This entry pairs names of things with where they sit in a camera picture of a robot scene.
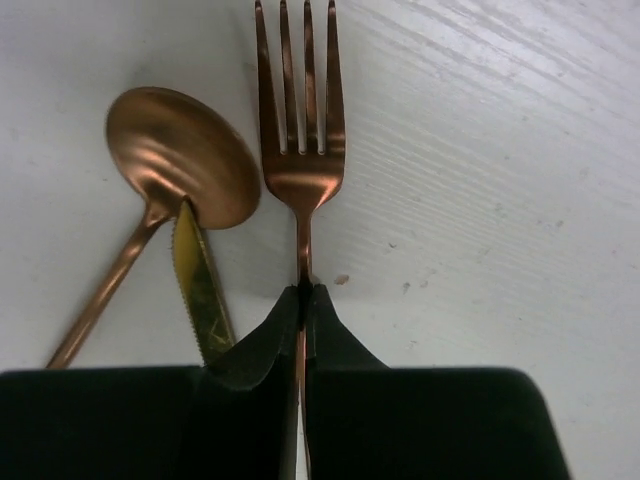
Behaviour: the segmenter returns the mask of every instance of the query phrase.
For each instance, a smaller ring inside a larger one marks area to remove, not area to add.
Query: spoon handle
[[[122,280],[124,280],[140,252],[142,252],[142,249],[160,225],[167,220],[166,214],[159,215],[153,209],[147,208],[140,224],[129,237],[115,262],[113,262],[111,269],[67,332],[46,368],[62,369],[69,366],[98,322],[98,317],[109,303],[109,300],[111,300]]]

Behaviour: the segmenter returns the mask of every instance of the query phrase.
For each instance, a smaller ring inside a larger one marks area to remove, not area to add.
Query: utensil
[[[180,206],[172,244],[173,265],[198,348],[205,365],[212,365],[235,338],[206,236],[188,200]]]
[[[123,93],[111,106],[107,144],[120,173],[142,196],[140,224],[89,299],[47,368],[67,367],[155,231],[188,197],[202,228],[233,227],[251,216],[258,172],[246,144],[216,112],[166,88]]]
[[[324,150],[318,142],[318,110],[316,105],[316,76],[313,52],[313,25],[311,4],[304,3],[304,59],[305,59],[305,111],[306,145],[298,139],[298,114],[296,110],[291,40],[286,0],[280,2],[280,39],[284,79],[284,103],[286,147],[280,149],[278,116],[267,46],[264,14],[260,0],[256,0],[256,37],[258,50],[258,90],[260,105],[260,144],[262,169],[269,191],[293,211],[297,222],[298,292],[300,318],[305,318],[311,281],[311,216],[313,212],[338,193],[344,176],[346,133],[338,29],[335,2],[329,2],[327,29],[327,107]],[[306,430],[305,413],[305,359],[306,331],[300,322],[297,339],[296,378],[300,403],[303,408],[303,430]],[[307,472],[309,450],[306,444]]]

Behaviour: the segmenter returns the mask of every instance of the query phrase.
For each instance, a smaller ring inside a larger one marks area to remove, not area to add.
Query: fork tine
[[[346,134],[344,125],[344,101],[338,51],[338,25],[336,2],[329,1],[327,27],[327,152],[344,154]]]
[[[262,3],[256,0],[256,41],[258,46],[258,96],[260,108],[260,147],[262,156],[280,153],[278,133],[278,112],[271,78],[267,30],[264,24]]]
[[[318,151],[318,107],[316,105],[316,65],[313,55],[313,21],[311,2],[304,2],[304,82],[306,90],[307,112],[307,148],[308,152]]]
[[[284,78],[284,109],[287,124],[287,151],[298,151],[298,113],[293,85],[293,60],[289,37],[287,0],[280,0],[280,40],[282,42],[282,76]]]

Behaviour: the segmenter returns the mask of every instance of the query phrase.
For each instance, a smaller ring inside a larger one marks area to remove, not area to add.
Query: knife blade
[[[188,200],[173,229],[173,265],[205,365],[235,343],[218,272]]]

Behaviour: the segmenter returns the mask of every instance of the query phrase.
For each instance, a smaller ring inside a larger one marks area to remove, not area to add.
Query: white table
[[[390,365],[524,370],[576,478],[639,478],[640,3],[341,0],[338,18],[347,174],[314,258],[342,321]],[[184,91],[257,156],[254,42],[250,0],[0,3],[0,369],[46,362],[142,213],[105,147],[111,101]],[[170,235],[75,367],[198,361]],[[294,279],[292,217],[265,191],[210,237],[242,337]]]

